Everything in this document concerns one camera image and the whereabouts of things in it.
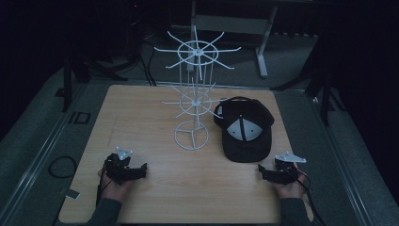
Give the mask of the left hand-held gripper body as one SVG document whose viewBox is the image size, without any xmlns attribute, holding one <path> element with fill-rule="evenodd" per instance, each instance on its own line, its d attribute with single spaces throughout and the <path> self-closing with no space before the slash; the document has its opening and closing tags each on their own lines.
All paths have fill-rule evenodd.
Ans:
<svg viewBox="0 0 399 226">
<path fill-rule="evenodd" d="M 119 185 L 132 179 L 132 172 L 129 167 L 132 154 L 131 150 L 123 150 L 117 147 L 104 161 L 106 175 Z"/>
</svg>

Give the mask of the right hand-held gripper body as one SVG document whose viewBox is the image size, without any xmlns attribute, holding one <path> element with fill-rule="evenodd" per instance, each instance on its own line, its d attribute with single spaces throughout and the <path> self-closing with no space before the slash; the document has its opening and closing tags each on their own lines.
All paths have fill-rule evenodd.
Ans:
<svg viewBox="0 0 399 226">
<path fill-rule="evenodd" d="M 278 173 L 277 183 L 288 185 L 298 179 L 296 163 L 306 163 L 307 159 L 293 153 L 283 153 L 275 156 L 275 167 Z"/>
</svg>

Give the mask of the black cap with grey panel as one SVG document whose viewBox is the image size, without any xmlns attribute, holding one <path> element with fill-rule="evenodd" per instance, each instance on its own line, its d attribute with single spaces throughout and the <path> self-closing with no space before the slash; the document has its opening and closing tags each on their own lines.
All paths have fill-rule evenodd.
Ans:
<svg viewBox="0 0 399 226">
<path fill-rule="evenodd" d="M 259 100 L 235 96 L 214 110 L 214 123 L 222 132 L 222 149 L 232 162 L 254 163 L 271 152 L 275 119 Z"/>
</svg>

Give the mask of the person's right hand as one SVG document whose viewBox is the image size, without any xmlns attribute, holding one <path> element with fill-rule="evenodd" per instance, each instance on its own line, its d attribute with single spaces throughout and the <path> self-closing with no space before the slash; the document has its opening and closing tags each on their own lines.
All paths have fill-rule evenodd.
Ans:
<svg viewBox="0 0 399 226">
<path fill-rule="evenodd" d="M 304 183 L 307 179 L 308 179 L 307 174 L 303 171 L 300 171 L 299 177 L 295 182 L 286 186 L 273 183 L 272 186 L 276 189 L 281 199 L 302 200 L 304 194 L 306 193 L 306 188 L 304 186 Z"/>
</svg>

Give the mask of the person's left hand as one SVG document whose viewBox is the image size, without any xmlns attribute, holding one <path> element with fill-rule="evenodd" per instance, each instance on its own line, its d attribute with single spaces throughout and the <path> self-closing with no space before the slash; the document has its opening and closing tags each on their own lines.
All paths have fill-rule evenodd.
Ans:
<svg viewBox="0 0 399 226">
<path fill-rule="evenodd" d="M 119 185 L 111 180 L 105 172 L 99 170 L 98 175 L 102 180 L 100 182 L 100 197 L 102 199 L 115 200 L 120 203 L 123 203 L 128 198 L 135 183 L 134 181 L 127 181 Z"/>
</svg>

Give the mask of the black tripod stand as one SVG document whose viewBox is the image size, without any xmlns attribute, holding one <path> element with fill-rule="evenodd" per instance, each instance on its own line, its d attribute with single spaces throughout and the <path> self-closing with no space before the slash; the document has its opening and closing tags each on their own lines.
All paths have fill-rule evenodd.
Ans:
<svg viewBox="0 0 399 226">
<path fill-rule="evenodd" d="M 321 47 L 313 47 L 299 76 L 282 85 L 273 87 L 271 90 L 283 91 L 305 80 L 310 80 L 304 93 L 308 97 L 315 98 L 319 92 L 322 92 L 320 117 L 324 125 L 329 126 L 328 108 L 330 98 L 337 100 L 331 92 L 334 59 L 335 57 L 331 51 L 323 50 Z"/>
<path fill-rule="evenodd" d="M 88 56 L 77 51 L 75 48 L 71 47 L 70 49 L 66 49 L 63 63 L 63 87 L 58 89 L 56 92 L 57 97 L 63 98 L 63 112 L 66 112 L 72 104 L 72 73 L 76 72 L 78 65 L 89 65 L 89 67 L 99 71 L 105 77 L 109 77 L 117 81 L 127 81 L 127 78 L 123 78 L 112 73 L 105 66 L 102 66 L 100 63 L 90 59 Z"/>
</svg>

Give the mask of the grey metal desk frame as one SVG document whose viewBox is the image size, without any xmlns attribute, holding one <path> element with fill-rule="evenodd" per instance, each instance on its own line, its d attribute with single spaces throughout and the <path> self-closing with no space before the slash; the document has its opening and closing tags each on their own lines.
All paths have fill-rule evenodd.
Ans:
<svg viewBox="0 0 399 226">
<path fill-rule="evenodd" d="M 191 1 L 191 37 L 194 37 L 198 30 L 228 32 L 236 34 L 259 35 L 262 37 L 260 44 L 255 48 L 258 69 L 261 78 L 268 76 L 264 50 L 272 34 L 272 27 L 275 22 L 279 5 L 273 3 L 265 19 L 243 18 L 232 16 L 206 15 L 198 13 L 199 0 Z"/>
</svg>

